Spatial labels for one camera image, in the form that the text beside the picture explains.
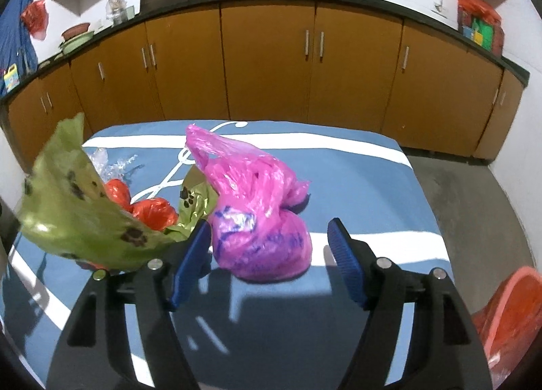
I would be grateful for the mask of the green paw-print plastic bag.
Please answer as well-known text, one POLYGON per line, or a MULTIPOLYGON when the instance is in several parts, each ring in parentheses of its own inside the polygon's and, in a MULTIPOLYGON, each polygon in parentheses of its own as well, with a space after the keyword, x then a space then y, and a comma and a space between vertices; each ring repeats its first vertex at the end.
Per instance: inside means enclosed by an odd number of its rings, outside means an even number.
POLYGON ((193 167, 182 184, 177 224, 154 231, 106 194, 84 152, 84 115, 60 121, 34 161, 18 210, 23 235, 46 253, 110 270, 135 271, 184 242, 218 195, 193 167))

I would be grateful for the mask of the red plastic bag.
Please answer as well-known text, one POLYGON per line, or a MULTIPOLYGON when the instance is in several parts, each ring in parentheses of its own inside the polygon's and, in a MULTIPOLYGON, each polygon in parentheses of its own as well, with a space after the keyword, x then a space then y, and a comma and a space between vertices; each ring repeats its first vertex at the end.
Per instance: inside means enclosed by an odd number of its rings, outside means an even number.
POLYGON ((129 187, 120 179, 111 179, 104 187, 111 201, 150 229, 164 231, 177 224, 178 214, 167 200, 157 197, 132 203, 129 187))
POLYGON ((45 0, 29 3, 20 18, 31 37, 38 41, 45 40, 49 24, 49 13, 46 10, 45 0))

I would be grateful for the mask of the orange lower kitchen cabinets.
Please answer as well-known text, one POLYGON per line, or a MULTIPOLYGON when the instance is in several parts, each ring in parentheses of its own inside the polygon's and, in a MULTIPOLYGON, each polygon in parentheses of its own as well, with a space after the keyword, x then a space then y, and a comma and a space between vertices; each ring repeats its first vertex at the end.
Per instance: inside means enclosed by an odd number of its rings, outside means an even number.
POLYGON ((29 167, 56 124, 293 121, 494 160, 526 73, 453 32, 319 0, 226 0, 138 22, 58 61, 1 105, 29 167))

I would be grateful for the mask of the red plastic basket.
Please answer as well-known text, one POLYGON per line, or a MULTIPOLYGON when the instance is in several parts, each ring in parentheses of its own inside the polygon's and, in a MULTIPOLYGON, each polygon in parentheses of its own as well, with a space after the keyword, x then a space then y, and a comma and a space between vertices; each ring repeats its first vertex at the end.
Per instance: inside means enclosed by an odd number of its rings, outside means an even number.
POLYGON ((530 266, 517 269, 472 320, 493 388, 498 389, 524 359, 541 329, 541 274, 530 266))

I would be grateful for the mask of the large clear bubble wrap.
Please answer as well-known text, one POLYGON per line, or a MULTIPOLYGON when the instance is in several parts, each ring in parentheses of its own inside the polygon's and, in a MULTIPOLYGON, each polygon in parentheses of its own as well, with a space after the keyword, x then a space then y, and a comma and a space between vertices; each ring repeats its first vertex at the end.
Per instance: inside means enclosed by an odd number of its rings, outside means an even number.
POLYGON ((133 164, 138 158, 137 154, 133 154, 127 159, 117 159, 113 162, 110 161, 107 150, 104 148, 97 148, 87 156, 104 183, 119 179, 127 185, 130 182, 130 175, 135 171, 133 164))

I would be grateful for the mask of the pink purple plastic bag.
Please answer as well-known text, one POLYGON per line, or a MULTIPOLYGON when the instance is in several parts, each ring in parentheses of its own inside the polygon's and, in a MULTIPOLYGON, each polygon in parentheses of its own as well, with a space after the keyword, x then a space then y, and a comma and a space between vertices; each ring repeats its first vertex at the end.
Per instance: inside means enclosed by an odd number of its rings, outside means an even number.
POLYGON ((293 209, 310 184, 250 143, 196 125, 186 130, 196 167, 218 194, 209 215, 218 266, 253 283, 286 281, 311 265, 311 236, 293 209))

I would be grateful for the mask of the yellow blue detergent bottle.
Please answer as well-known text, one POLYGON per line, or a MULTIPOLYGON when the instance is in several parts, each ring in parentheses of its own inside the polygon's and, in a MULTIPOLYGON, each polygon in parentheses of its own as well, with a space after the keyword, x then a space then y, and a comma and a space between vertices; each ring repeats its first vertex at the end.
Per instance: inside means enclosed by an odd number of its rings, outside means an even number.
POLYGON ((3 75, 5 91, 10 92, 19 85, 18 65, 10 65, 3 75))

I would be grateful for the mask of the green basin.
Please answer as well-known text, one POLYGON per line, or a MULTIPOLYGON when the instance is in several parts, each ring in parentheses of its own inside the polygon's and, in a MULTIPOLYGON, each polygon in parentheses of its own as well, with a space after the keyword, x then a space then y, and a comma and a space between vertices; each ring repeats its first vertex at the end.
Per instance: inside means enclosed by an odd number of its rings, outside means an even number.
POLYGON ((94 37, 94 31, 86 31, 72 37, 68 41, 65 41, 60 44, 60 49, 63 55, 68 55, 69 53, 75 51, 85 43, 88 43, 94 37))

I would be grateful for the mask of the blue curtain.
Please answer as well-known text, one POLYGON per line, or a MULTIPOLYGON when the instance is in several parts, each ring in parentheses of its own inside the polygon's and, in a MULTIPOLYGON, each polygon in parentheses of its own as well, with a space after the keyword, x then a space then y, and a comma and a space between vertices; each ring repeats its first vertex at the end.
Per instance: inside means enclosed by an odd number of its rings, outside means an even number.
POLYGON ((6 88, 4 74, 11 65, 18 68, 18 76, 32 74, 38 68, 38 58, 30 33, 21 20, 21 14, 33 0, 9 0, 1 14, 1 97, 6 88))

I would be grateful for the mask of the red basin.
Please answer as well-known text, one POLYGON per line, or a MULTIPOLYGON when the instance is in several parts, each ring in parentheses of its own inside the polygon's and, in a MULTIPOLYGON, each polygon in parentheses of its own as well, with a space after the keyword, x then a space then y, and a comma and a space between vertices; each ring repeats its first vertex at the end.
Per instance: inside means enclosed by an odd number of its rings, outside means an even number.
POLYGON ((72 26, 71 28, 68 28, 62 33, 62 39, 64 39, 66 42, 75 36, 78 36, 82 33, 87 33, 90 27, 89 22, 79 23, 75 26, 72 26))

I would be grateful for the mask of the red bag with colourful items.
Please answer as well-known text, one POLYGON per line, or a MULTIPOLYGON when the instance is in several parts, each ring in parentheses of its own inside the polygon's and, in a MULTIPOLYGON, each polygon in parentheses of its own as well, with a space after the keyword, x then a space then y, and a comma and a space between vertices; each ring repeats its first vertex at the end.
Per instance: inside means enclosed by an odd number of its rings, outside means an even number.
POLYGON ((502 18, 484 0, 458 0, 458 30, 484 50, 502 56, 502 18))

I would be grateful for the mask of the black countertop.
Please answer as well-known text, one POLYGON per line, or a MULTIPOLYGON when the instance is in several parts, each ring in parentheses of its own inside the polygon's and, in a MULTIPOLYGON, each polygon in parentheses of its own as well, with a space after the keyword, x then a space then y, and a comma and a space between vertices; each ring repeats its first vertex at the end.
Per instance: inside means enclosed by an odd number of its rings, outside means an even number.
MULTIPOLYGON (((196 8, 202 8, 204 6, 219 5, 219 4, 222 4, 223 2, 231 2, 231 1, 243 1, 243 0, 188 0, 184 2, 174 3, 173 5, 170 5, 167 7, 158 8, 147 13, 138 13, 133 19, 129 21, 126 21, 117 26, 110 26, 105 30, 101 30, 100 32, 96 33, 93 36, 90 42, 85 43, 84 45, 80 46, 79 48, 69 53, 68 55, 64 55, 62 56, 62 58, 58 60, 50 58, 49 65, 45 65, 42 68, 36 70, 35 73, 28 75, 19 83, 17 87, 12 89, 5 96, 2 96, 1 106, 3 108, 8 107, 9 104, 12 102, 12 100, 14 100, 18 96, 18 94, 22 92, 22 90, 24 90, 27 86, 29 86, 29 84, 31 84, 33 80, 51 73, 55 69, 64 65, 65 63, 72 61, 72 59, 81 55, 83 52, 94 48, 95 45, 97 45, 97 43, 101 43, 103 40, 106 40, 116 35, 117 33, 121 33, 124 30, 129 30, 130 28, 136 25, 145 23, 147 21, 178 14, 185 10, 194 10, 196 8)), ((440 33, 445 34, 446 36, 451 37, 463 43, 465 46, 474 49, 476 53, 486 58, 487 60, 491 61, 493 64, 499 65, 500 67, 510 71, 520 81, 520 83, 523 86, 526 87, 529 83, 530 73, 525 68, 521 67, 517 63, 513 62, 512 60, 504 56, 498 57, 496 55, 493 55, 491 52, 483 49, 481 46, 468 40, 458 30, 455 30, 452 27, 428 15, 415 11, 414 9, 406 8, 402 5, 399 5, 397 3, 393 3, 387 0, 301 0, 301 1, 312 1, 312 2, 318 2, 318 3, 326 2, 326 3, 333 3, 333 4, 344 5, 344 6, 352 6, 355 8, 361 8, 363 10, 383 12, 387 15, 397 17, 402 20, 415 21, 433 30, 437 30, 440 33)))

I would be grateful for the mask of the hanging red plastic bag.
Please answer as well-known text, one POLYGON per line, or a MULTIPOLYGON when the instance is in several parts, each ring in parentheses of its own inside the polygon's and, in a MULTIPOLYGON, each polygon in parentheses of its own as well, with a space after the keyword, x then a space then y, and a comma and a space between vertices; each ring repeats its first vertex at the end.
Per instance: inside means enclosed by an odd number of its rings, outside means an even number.
POLYGON ((46 10, 45 0, 29 3, 20 18, 31 37, 38 41, 45 40, 49 24, 49 13, 46 10))

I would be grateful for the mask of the metal cup on counter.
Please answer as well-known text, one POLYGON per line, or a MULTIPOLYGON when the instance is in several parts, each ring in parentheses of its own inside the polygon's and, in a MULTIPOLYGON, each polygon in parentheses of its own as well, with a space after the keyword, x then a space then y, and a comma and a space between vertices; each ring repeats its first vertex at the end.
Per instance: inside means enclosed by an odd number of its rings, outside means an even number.
POLYGON ((135 8, 134 6, 129 6, 128 8, 126 8, 126 15, 127 15, 127 19, 128 20, 131 20, 135 17, 135 8))

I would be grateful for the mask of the glass jar on counter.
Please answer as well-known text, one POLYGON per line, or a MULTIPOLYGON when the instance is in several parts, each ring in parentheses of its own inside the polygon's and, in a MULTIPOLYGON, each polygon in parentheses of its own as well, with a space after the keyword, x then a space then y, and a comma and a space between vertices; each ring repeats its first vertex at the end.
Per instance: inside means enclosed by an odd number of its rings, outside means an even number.
POLYGON ((125 0, 107 1, 107 18, 114 26, 120 25, 128 20, 127 5, 125 0))

